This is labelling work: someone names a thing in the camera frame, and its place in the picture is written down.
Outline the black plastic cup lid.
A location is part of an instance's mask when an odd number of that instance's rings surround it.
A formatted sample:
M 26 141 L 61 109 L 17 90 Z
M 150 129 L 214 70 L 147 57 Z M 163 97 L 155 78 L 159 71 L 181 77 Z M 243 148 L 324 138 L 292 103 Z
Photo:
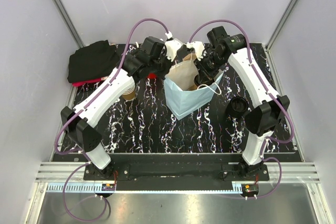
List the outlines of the black plastic cup lid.
M 199 83 L 199 75 L 196 75 L 195 78 L 194 78 L 194 84 L 196 87 L 198 87 L 200 85 Z

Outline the cardboard cup carrier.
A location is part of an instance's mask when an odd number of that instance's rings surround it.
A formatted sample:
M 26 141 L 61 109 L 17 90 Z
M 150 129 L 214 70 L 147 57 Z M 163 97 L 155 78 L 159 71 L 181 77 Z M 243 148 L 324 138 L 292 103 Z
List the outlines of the cardboard cup carrier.
M 191 87 L 188 88 L 188 91 L 194 91 L 197 90 L 198 86 L 193 84 Z

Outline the light blue paper bag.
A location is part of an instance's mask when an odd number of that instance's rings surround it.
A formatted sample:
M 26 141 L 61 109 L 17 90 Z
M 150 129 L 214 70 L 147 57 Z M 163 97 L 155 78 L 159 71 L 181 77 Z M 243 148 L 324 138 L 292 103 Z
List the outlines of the light blue paper bag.
M 211 85 L 200 86 L 197 90 L 188 91 L 188 88 L 194 84 L 195 76 L 198 75 L 194 64 L 195 59 L 194 53 L 188 54 L 182 62 L 172 66 L 170 72 L 165 76 L 166 105 L 178 120 L 210 102 L 213 95 L 221 95 L 222 93 L 219 83 L 223 71 L 219 71 Z

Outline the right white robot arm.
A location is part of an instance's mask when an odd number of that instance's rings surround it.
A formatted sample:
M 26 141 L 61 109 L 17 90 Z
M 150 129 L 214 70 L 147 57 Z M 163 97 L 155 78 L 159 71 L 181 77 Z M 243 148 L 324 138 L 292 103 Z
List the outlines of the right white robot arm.
M 242 179 L 250 180 L 261 170 L 265 140 L 273 135 L 290 101 L 286 95 L 280 96 L 267 81 L 251 54 L 246 36 L 230 36 L 224 27 L 219 26 L 209 31 L 207 38 L 208 47 L 200 41 L 191 42 L 188 46 L 196 54 L 194 62 L 198 75 L 194 83 L 197 86 L 212 84 L 215 75 L 226 63 L 238 73 L 250 95 L 253 110 L 244 115 L 248 140 L 235 171 Z

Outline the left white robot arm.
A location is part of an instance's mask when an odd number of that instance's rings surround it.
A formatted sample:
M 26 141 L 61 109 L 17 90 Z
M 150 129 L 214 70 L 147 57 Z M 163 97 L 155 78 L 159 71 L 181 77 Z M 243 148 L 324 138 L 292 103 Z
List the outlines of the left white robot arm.
M 108 78 L 89 97 L 73 109 L 64 107 L 61 119 L 65 134 L 75 142 L 95 166 L 95 174 L 103 180 L 113 175 L 111 158 L 95 129 L 100 118 L 123 94 L 132 93 L 135 85 L 149 74 L 164 78 L 183 44 L 177 39 L 162 41 L 147 37 L 139 48 L 120 60 L 122 66 L 113 69 Z

